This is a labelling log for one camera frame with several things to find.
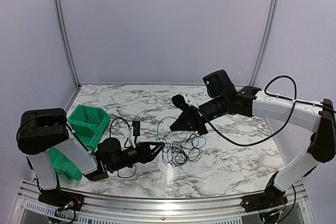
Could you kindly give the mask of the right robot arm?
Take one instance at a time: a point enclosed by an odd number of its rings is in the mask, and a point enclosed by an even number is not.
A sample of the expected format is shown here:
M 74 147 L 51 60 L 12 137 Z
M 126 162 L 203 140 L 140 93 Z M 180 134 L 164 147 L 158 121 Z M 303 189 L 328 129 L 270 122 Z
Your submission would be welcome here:
M 271 207 L 282 193 L 299 179 L 310 174 L 319 164 L 335 157 L 335 110 L 329 99 L 322 102 L 299 100 L 270 93 L 266 89 L 244 86 L 236 90 L 225 70 L 217 70 L 203 78 L 211 100 L 198 105 L 189 95 L 175 95 L 173 104 L 182 113 L 170 126 L 172 132 L 197 131 L 208 133 L 207 126 L 221 116 L 242 115 L 269 118 L 302 127 L 312 132 L 310 144 L 286 167 L 277 171 L 268 182 L 260 203 Z

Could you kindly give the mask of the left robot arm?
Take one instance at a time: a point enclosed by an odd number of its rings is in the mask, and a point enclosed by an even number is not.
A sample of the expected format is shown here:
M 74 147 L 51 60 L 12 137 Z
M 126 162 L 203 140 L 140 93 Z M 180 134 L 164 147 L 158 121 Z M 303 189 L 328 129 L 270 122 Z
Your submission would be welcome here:
M 136 142 L 122 149 L 115 137 L 98 144 L 90 151 L 67 122 L 64 109 L 30 110 L 23 113 L 16 133 L 19 150 L 31 164 L 45 196 L 54 205 L 66 202 L 66 193 L 59 189 L 59 180 L 48 153 L 55 148 L 68 158 L 89 181 L 100 181 L 108 175 L 137 163 L 147 164 L 162 151 L 162 142 Z

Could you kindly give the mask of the far green storage bin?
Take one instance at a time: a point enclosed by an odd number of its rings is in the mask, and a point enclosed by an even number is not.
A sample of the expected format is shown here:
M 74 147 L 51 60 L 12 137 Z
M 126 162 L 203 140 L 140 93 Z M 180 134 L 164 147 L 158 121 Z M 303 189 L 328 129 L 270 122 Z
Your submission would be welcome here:
M 102 108 L 78 105 L 68 116 L 68 123 L 85 146 L 96 149 L 110 119 L 111 116 Z

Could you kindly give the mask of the green storage bin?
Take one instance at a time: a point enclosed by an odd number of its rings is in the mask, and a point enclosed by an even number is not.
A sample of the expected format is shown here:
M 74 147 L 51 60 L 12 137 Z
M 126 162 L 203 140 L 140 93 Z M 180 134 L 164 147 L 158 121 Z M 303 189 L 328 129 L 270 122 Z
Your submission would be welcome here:
M 84 175 L 95 172 L 98 169 L 98 163 L 95 156 L 76 139 L 65 140 L 51 148 L 61 152 Z
M 80 170 L 71 162 L 66 160 L 54 161 L 52 163 L 54 170 L 68 179 L 79 181 L 82 178 Z
M 68 116 L 68 123 L 85 146 L 96 149 L 110 119 L 111 116 L 102 108 L 78 105 Z

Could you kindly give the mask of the middle green storage bin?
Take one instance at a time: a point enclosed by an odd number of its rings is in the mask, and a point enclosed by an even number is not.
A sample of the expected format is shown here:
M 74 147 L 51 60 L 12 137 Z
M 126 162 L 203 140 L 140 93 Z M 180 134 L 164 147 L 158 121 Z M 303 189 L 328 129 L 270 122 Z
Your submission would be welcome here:
M 84 175 L 95 172 L 98 169 L 98 163 L 95 156 L 76 139 L 65 140 L 51 148 L 61 152 Z

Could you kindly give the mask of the near green storage bin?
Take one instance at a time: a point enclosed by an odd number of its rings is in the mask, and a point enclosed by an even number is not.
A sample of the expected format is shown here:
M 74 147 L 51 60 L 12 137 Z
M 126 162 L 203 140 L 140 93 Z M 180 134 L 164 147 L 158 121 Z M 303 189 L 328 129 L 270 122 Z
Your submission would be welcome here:
M 80 170 L 71 162 L 66 160 L 54 161 L 52 163 L 54 170 L 68 179 L 79 181 L 82 178 Z

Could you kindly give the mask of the front aluminium rail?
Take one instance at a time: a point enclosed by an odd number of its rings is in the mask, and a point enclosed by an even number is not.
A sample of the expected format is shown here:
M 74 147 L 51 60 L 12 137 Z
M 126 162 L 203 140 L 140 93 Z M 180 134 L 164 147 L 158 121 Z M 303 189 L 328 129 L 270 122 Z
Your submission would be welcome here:
M 38 201 L 35 182 L 20 186 L 9 223 L 314 223 L 301 184 L 278 207 L 247 212 L 242 195 L 193 199 L 153 199 L 99 195 L 80 191 L 81 209 L 57 211 Z

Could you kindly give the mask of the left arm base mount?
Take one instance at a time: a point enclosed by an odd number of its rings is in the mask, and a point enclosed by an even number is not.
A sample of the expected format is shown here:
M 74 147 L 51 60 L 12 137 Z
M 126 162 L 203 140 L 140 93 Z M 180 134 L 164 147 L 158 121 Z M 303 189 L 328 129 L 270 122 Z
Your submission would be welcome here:
M 41 190 L 38 200 L 57 207 L 59 210 L 79 211 L 82 207 L 84 196 L 78 193 L 63 191 L 59 188 L 52 190 Z

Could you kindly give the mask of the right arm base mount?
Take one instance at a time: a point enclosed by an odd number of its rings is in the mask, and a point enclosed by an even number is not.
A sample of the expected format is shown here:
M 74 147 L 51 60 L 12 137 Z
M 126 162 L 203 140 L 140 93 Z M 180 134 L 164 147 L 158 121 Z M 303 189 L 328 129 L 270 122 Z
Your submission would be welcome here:
M 271 178 L 262 193 L 254 193 L 243 196 L 240 206 L 246 212 L 260 211 L 268 208 L 284 205 L 288 202 L 285 192 L 274 186 L 274 178 Z

